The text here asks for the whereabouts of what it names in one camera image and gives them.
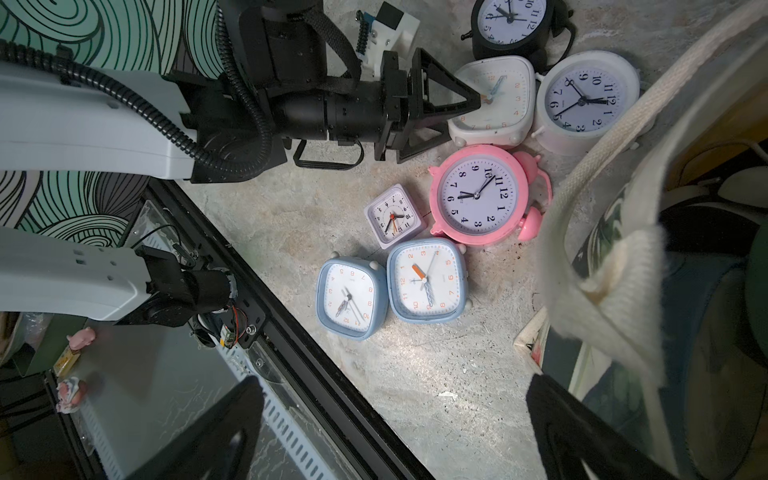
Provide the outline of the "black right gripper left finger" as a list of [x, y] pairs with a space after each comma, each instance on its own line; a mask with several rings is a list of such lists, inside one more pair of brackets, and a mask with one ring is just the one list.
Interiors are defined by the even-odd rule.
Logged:
[[247, 478], [259, 439], [264, 404], [264, 392], [257, 377], [245, 377], [130, 477]]

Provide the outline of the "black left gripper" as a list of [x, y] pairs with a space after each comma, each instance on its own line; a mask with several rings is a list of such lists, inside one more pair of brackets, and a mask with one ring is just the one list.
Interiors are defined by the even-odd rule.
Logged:
[[218, 48], [256, 125], [259, 162], [284, 161], [276, 141], [298, 139], [370, 142], [377, 159], [394, 150], [403, 164], [450, 142], [446, 122], [481, 106], [421, 47], [409, 72], [385, 51], [380, 79], [362, 80], [356, 51], [320, 1], [221, 1]]

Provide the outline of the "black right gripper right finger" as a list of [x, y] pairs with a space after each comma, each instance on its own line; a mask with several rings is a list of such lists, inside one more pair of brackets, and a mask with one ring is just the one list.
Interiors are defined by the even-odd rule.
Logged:
[[526, 393], [531, 423], [549, 479], [671, 479], [547, 375], [532, 377]]

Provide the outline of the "cream floral canvas bag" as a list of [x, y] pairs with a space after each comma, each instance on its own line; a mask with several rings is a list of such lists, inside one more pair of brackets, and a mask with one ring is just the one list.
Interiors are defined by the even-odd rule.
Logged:
[[668, 381], [662, 337], [665, 234], [658, 220], [662, 190], [673, 161], [766, 79], [759, 67], [767, 58], [765, 35], [712, 77], [643, 158], [618, 196], [618, 216], [610, 222], [615, 239], [588, 275], [576, 273], [564, 240], [581, 193], [723, 46], [766, 18], [765, 2], [747, 2], [683, 53], [563, 181], [536, 242], [536, 276], [549, 324], [557, 334], [602, 353], [639, 381], [650, 421], [649, 460], [662, 473], [678, 469], [660, 399]]

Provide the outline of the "blue round alarm clock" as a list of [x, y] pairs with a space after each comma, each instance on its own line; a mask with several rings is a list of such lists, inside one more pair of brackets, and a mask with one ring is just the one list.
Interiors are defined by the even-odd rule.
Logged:
[[731, 479], [767, 391], [748, 343], [744, 259], [673, 252], [662, 281], [662, 407], [683, 479]]

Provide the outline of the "green round alarm clock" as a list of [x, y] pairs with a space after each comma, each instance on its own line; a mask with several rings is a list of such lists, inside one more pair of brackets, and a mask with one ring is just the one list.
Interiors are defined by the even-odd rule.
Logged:
[[764, 222], [758, 229], [747, 258], [745, 302], [749, 325], [754, 339], [767, 354], [768, 301], [768, 227]]

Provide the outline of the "white twin-bell alarm clock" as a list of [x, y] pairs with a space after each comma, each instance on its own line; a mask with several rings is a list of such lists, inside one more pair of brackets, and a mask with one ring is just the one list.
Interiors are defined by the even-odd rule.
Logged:
[[663, 194], [659, 223], [670, 252], [745, 257], [767, 221], [767, 168], [748, 167]]

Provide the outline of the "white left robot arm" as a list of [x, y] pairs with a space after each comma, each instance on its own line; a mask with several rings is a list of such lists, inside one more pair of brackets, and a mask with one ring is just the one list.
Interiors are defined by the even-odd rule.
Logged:
[[234, 309], [217, 267], [125, 247], [150, 179], [248, 181], [310, 140], [417, 153], [479, 94], [423, 49], [363, 76], [319, 1], [5, 1], [1, 308], [177, 327]]

